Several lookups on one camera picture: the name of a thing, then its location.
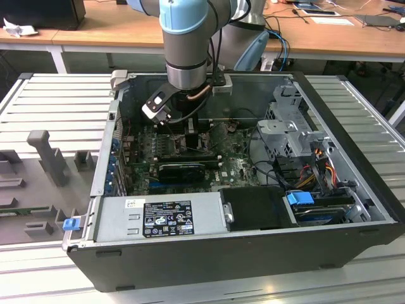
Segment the robotic arm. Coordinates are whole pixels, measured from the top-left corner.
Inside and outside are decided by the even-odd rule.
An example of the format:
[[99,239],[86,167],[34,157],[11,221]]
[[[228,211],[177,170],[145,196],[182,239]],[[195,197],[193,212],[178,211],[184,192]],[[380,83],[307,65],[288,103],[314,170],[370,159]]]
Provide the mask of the robotic arm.
[[[163,30],[169,83],[162,85],[142,107],[142,111],[157,124],[197,124],[196,113],[205,105],[214,86],[215,75],[207,80],[209,57],[214,63],[213,74],[219,63],[234,70],[252,70],[267,44],[268,33],[264,31],[262,16],[265,0],[127,2],[137,11],[159,17]],[[182,118],[171,119],[167,107],[169,101],[182,112]]]

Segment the green circuit board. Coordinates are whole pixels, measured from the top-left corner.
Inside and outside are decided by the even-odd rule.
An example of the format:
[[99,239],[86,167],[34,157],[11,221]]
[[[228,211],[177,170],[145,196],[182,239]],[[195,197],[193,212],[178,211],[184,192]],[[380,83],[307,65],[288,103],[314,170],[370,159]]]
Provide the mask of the green circuit board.
[[[127,162],[131,178],[129,195],[200,193],[218,191],[222,187],[258,186],[258,178],[247,158],[249,137],[248,129],[238,129],[237,124],[231,122],[217,122],[199,134],[198,151],[194,151],[186,148],[184,135],[172,131],[160,134],[153,126],[143,127],[134,134],[136,140],[132,143],[131,157]],[[208,155],[215,159],[220,155],[221,159],[217,161],[220,166],[211,168],[207,165],[201,182],[160,183],[158,169],[167,163],[165,158],[176,163],[173,158],[185,154],[191,158]],[[205,164],[204,161],[193,163]]]

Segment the smartphone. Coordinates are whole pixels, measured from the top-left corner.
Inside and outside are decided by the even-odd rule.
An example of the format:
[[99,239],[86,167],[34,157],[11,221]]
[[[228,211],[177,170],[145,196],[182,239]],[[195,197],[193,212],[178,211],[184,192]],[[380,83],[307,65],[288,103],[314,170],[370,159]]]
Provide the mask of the smartphone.
[[302,9],[307,15],[340,16],[335,11],[318,11],[317,9]]

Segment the warning label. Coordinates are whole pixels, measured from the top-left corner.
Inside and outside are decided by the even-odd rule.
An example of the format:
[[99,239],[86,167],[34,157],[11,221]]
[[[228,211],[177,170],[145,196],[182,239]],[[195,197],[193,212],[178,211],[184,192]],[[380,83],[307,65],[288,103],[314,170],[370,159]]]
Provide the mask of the warning label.
[[144,204],[145,238],[194,234],[191,201]]

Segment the floor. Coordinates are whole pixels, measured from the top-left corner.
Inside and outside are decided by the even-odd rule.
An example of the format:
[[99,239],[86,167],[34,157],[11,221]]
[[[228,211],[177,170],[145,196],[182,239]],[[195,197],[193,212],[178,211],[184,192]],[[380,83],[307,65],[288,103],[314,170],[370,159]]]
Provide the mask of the floor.
[[[46,52],[3,51],[3,56],[0,58],[0,100],[22,72],[56,73],[51,55]],[[116,69],[132,72],[165,70],[163,55],[154,54],[113,54],[114,68],[109,68],[107,57],[102,53],[65,53],[65,60],[72,73],[109,73]],[[295,60],[287,69],[299,70],[307,75],[341,75],[347,73],[350,64],[346,61]],[[395,64],[392,70],[400,67],[401,64]],[[401,85],[401,79],[394,73],[384,71],[379,63],[367,63],[365,77],[351,71],[347,78],[379,111],[384,109],[387,100]],[[405,132],[405,123],[398,129]]]

